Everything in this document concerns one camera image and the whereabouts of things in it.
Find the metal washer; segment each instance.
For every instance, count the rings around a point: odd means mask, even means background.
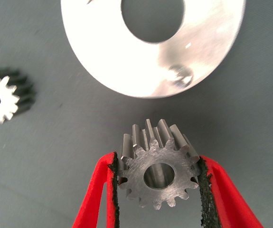
[[[64,26],[79,61],[119,93],[159,98],[183,92],[224,59],[238,33],[245,0],[184,0],[181,27],[147,43],[126,27],[121,0],[62,0]]]

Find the metal gear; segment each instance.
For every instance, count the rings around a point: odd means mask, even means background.
[[[30,99],[30,86],[25,84],[26,78],[19,77],[17,72],[12,73],[14,77],[5,72],[0,73],[0,124],[6,119],[12,119],[20,109],[20,104],[26,106],[24,102]]]
[[[152,202],[160,209],[164,201],[174,207],[175,197],[187,200],[186,189],[198,187],[199,156],[176,125],[169,128],[163,119],[157,127],[149,119],[145,125],[133,125],[132,135],[123,137],[119,187],[127,198],[139,198],[140,207]]]

